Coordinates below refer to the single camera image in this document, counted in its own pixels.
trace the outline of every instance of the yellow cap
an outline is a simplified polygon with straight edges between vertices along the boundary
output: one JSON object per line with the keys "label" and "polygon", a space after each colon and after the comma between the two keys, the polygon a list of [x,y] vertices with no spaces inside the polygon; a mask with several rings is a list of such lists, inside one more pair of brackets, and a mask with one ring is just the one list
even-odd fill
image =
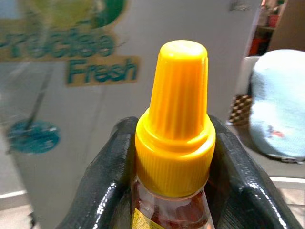
{"label": "yellow cap", "polygon": [[208,58],[192,41],[162,46],[150,108],[136,129],[136,169],[149,190],[168,197],[195,193],[207,181],[215,129],[206,114]]}

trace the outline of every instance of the sauce bottle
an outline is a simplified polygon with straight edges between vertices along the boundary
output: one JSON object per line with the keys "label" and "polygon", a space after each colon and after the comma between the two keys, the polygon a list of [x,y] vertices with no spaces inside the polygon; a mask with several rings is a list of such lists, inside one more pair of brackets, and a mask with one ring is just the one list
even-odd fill
{"label": "sauce bottle", "polygon": [[132,229],[214,228],[203,189],[215,146],[207,70],[199,43],[160,50],[150,107],[136,128]]}

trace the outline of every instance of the bottle label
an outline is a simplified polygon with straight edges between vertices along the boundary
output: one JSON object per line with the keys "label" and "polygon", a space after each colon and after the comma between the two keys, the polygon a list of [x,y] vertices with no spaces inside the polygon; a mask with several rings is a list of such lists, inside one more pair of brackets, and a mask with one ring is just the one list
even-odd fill
{"label": "bottle label", "polygon": [[134,209],[132,229],[165,229],[147,218],[138,209]]}

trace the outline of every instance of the bottle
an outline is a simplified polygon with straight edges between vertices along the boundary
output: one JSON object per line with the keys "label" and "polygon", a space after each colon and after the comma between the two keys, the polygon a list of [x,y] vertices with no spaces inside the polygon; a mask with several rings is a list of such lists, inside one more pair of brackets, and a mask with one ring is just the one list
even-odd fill
{"label": "bottle", "polygon": [[136,128],[132,229],[214,228],[203,189],[215,146],[207,70],[199,43],[160,50],[150,107]]}

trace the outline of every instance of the light blue cloth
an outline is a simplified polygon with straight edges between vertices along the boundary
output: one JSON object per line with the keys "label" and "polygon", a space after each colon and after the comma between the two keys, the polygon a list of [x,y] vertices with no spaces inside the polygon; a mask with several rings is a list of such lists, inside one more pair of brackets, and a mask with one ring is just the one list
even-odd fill
{"label": "light blue cloth", "polygon": [[305,159],[305,52],[263,55],[252,75],[250,134],[256,146],[283,161]]}

